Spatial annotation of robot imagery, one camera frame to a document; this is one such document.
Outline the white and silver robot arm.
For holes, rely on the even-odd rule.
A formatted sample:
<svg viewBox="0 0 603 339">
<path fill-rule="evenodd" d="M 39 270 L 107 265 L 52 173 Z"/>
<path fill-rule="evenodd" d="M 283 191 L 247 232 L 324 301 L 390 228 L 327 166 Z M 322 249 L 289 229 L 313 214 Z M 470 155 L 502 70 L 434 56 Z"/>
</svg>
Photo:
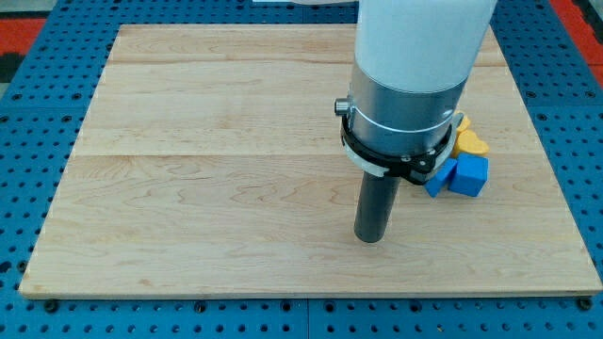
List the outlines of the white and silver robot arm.
<svg viewBox="0 0 603 339">
<path fill-rule="evenodd" d="M 359 4 L 348 96 L 337 101 L 348 157 L 376 177 L 423 185 L 449 157 L 453 112 L 497 0 Z"/>
</svg>

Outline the yellow block behind arm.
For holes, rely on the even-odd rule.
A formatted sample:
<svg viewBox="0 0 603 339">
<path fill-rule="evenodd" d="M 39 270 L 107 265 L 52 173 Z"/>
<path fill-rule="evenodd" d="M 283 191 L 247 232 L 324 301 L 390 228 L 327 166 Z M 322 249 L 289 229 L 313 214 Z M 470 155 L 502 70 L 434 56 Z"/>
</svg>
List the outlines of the yellow block behind arm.
<svg viewBox="0 0 603 339">
<path fill-rule="evenodd" d="M 457 135 L 460 135 L 462 132 L 466 131 L 471 124 L 471 120 L 461 110 L 457 110 L 454 113 L 453 122 L 455 123 L 455 126 L 456 126 L 456 134 Z"/>
</svg>

